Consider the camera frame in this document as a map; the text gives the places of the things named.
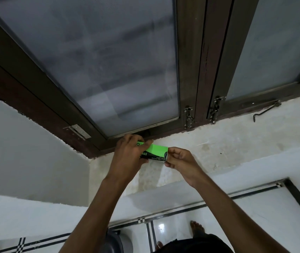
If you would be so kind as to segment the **person's left hand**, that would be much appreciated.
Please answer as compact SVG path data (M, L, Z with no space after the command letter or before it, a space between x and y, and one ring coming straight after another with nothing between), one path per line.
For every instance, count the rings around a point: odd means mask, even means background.
M141 166L139 158L153 140L145 141L139 135L126 134L115 147L114 156L105 180L116 183L130 183Z

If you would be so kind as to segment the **person's right hand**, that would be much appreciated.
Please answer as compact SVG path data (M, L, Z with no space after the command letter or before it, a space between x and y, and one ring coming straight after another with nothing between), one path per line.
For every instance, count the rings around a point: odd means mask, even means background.
M179 168L175 170L177 170L184 180L195 189L206 175L189 150L178 147L169 147L167 159L179 160Z

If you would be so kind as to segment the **green and black bag roll packet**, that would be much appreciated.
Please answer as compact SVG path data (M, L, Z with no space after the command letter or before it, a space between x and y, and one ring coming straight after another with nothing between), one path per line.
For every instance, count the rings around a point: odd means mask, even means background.
M168 147L151 144L151 146L143 151L140 158L156 161L167 161L168 157Z

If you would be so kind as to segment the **person's left forearm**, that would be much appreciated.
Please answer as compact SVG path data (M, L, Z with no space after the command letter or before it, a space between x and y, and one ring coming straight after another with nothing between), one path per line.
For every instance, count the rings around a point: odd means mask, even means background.
M92 203L70 234L59 253L99 253L108 225L130 177L107 175Z

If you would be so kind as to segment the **person's right forearm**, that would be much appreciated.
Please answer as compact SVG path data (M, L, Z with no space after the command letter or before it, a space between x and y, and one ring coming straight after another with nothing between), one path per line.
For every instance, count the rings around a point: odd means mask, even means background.
M198 170L188 179L226 234L235 253L289 253L255 223L207 174Z

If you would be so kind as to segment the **metal window latch bolt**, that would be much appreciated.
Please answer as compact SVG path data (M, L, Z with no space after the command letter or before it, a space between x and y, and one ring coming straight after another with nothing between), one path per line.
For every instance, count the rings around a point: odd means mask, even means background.
M208 119L212 124L216 123L216 119L219 113L220 104L224 102L226 96L220 97L216 96L215 99L212 100L210 109L208 111Z
M194 111L193 106L188 106L183 110L183 119L184 119L184 130L190 130L194 123L194 118L192 112Z

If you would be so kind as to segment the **person's right foot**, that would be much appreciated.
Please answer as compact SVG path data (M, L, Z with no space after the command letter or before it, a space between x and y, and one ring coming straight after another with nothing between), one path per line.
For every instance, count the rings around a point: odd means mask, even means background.
M203 226L196 221L190 221L190 227L192 230L193 238L202 238L207 235Z

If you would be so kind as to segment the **silver window hinge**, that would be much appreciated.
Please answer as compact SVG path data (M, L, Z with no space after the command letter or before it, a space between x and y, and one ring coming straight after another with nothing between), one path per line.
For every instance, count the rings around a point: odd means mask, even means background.
M65 127L63 129L70 130L74 132L77 136L79 136L83 140L87 140L91 138L91 135L89 135L84 129L82 129L78 124L74 124L68 127Z

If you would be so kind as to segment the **white stone window sill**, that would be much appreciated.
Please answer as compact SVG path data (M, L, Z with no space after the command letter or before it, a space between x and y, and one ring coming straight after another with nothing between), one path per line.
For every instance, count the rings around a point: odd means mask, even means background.
M220 120L155 144L189 150L202 169L227 188L300 179L300 97L253 121L253 114Z

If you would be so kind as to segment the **person's black shorts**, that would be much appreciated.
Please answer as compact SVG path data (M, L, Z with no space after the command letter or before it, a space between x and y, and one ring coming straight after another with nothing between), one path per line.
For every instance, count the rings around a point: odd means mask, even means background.
M189 239L173 240L155 253L234 253L232 249L214 234Z

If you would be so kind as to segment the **grey plastic bin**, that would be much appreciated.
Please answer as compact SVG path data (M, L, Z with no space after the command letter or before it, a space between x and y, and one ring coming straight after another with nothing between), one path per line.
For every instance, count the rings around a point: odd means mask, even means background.
M101 253L134 253L131 239L120 230L108 229Z

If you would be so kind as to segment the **dark metal window stay hook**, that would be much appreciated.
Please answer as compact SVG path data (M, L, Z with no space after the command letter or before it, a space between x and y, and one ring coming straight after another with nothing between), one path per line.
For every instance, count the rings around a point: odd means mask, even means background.
M269 110L271 110L271 109L273 109L275 107L279 107L281 105L282 105L282 103L280 101L277 101L277 102L273 103L272 106L270 106L269 108L267 108L266 110L264 110L263 112L254 114L253 115L253 122L254 123L256 122L256 117L257 116L261 116L261 115L265 114L266 112L268 112Z

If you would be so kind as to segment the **large frosted glass window pane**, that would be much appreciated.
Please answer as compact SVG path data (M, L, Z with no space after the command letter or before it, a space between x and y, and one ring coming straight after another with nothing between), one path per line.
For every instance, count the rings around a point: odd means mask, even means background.
M174 0L0 0L0 24L106 137L178 119Z

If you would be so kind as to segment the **narrow frosted glass window pane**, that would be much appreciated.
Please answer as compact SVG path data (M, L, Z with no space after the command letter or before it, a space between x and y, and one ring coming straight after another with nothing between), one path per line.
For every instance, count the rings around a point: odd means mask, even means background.
M259 0L226 100L300 82L300 0Z

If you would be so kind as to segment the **brown wooden window frame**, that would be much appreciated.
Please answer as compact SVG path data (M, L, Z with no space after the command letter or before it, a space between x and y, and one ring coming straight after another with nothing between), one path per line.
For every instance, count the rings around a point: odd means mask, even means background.
M117 140L125 134L158 139L185 132L183 110L188 106L194 107L190 130L211 124L208 111L212 100L228 95L259 0L174 1L178 119L106 137L1 24L0 100L89 158L112 152ZM296 97L300 97L300 82L225 99L216 122ZM63 129L74 124L91 138L83 140Z

